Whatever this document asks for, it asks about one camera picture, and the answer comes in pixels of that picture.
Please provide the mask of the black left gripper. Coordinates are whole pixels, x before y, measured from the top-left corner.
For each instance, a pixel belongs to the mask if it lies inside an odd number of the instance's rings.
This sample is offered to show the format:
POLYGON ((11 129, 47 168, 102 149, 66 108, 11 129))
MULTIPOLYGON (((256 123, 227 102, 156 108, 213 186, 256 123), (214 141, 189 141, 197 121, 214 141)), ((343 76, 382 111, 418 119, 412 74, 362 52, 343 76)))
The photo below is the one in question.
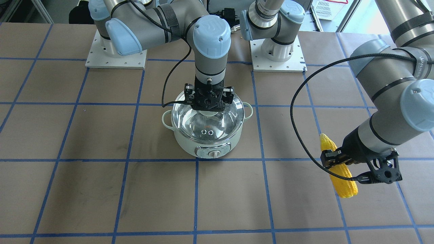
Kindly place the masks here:
POLYGON ((351 165, 370 162, 378 159, 380 154, 367 148, 358 134, 359 127, 350 132, 343 140, 342 146, 336 151, 330 149, 321 152, 321 163, 329 169, 336 165, 351 165))

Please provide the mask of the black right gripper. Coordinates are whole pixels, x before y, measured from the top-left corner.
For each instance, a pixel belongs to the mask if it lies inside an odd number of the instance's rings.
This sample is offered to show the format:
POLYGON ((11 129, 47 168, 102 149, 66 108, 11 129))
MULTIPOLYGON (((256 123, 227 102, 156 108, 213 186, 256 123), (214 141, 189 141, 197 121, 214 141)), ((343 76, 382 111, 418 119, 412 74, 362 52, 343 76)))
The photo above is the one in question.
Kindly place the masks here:
POLYGON ((184 97, 194 110, 223 112, 226 104, 234 100, 234 87, 224 87, 224 80, 212 85, 210 81, 203 83, 195 78, 194 85, 184 85, 184 97))

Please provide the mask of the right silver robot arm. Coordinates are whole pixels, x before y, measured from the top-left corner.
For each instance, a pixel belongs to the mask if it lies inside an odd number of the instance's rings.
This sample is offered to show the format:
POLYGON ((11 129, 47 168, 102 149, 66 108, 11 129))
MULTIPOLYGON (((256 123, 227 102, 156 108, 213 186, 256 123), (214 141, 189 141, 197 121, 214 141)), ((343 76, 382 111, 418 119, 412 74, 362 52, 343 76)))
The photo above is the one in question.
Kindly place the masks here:
POLYGON ((194 84, 185 84, 184 101, 194 110, 222 112, 234 100, 234 88, 224 86, 231 47, 229 24, 210 15, 201 0, 90 0, 90 16, 100 36, 120 56, 139 54, 183 40, 194 52, 194 84))

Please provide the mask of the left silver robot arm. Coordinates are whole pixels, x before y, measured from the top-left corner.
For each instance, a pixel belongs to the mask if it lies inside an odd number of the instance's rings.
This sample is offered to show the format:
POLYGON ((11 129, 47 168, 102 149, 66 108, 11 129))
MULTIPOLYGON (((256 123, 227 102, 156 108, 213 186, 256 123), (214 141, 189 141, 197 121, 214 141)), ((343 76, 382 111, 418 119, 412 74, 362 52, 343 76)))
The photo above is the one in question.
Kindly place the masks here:
POLYGON ((343 140, 340 158, 324 165, 383 159, 418 135, 433 129, 433 12, 420 0, 377 0, 395 48, 369 40, 351 57, 394 54, 414 61, 366 57, 350 68, 377 111, 343 140))

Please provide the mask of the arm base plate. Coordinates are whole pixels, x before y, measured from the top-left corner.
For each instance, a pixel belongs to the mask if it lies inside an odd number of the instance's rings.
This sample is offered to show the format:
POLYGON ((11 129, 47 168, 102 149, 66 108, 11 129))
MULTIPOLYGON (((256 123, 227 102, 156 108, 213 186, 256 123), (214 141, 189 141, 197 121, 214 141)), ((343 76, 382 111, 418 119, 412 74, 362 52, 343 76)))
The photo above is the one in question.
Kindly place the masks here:
POLYGON ((290 45, 280 45, 270 38, 250 42, 254 72, 302 73, 307 71, 299 37, 290 45))
POLYGON ((117 53, 111 40, 103 38, 99 31, 94 36, 85 67, 87 68, 122 68, 144 69, 147 51, 139 54, 122 56, 117 53))

